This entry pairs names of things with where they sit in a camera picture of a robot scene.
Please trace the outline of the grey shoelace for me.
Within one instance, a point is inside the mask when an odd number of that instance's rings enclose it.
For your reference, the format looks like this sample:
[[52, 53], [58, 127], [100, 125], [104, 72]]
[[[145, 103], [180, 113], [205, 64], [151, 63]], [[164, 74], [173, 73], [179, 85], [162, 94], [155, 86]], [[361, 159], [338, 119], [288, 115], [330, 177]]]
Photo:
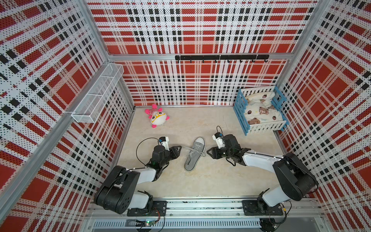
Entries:
[[206, 155], [207, 155], [205, 152], [201, 152], [201, 151], [199, 151], [197, 149], [189, 148], [189, 147], [186, 147], [184, 145], [181, 145], [181, 147], [182, 147], [182, 149], [193, 151], [193, 152], [195, 152], [197, 154], [200, 154], [201, 157], [206, 157]]

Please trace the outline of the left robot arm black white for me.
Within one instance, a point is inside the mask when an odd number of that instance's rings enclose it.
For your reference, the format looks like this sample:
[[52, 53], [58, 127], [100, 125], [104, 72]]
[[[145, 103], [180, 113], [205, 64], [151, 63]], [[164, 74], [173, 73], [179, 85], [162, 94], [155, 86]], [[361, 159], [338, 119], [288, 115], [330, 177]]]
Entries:
[[154, 206], [150, 193], [136, 188], [139, 184], [157, 181], [170, 161], [180, 156], [181, 149], [181, 146], [167, 148], [157, 145], [145, 167], [127, 169], [115, 166], [95, 194], [94, 204], [117, 214], [128, 211], [132, 216], [150, 215], [159, 210]]

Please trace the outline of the grey canvas sneaker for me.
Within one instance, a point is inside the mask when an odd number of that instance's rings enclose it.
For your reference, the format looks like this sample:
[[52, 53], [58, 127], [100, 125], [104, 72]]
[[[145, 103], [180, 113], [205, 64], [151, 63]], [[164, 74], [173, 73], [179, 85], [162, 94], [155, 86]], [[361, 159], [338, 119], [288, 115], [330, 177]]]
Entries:
[[[206, 147], [205, 139], [203, 137], [197, 137], [195, 141], [193, 142], [193, 145], [191, 148], [204, 152], [205, 147]], [[200, 158], [201, 158], [200, 154], [197, 154], [193, 151], [189, 151], [186, 162], [184, 164], [184, 169], [187, 172], [192, 172], [195, 169]]]

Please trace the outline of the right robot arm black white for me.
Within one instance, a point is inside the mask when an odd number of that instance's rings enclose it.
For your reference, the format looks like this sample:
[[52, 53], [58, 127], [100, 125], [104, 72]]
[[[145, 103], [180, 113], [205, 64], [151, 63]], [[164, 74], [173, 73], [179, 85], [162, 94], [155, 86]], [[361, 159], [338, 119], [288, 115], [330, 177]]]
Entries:
[[215, 160], [225, 158], [233, 166], [256, 167], [274, 173], [278, 185], [263, 191], [256, 200], [243, 203], [246, 216], [283, 215], [279, 209], [281, 203], [294, 200], [300, 201], [305, 195], [318, 188], [318, 181], [302, 161], [293, 153], [281, 157], [257, 153], [249, 148], [242, 148], [232, 134], [223, 135], [217, 132], [212, 136], [217, 146], [207, 150], [207, 154]]

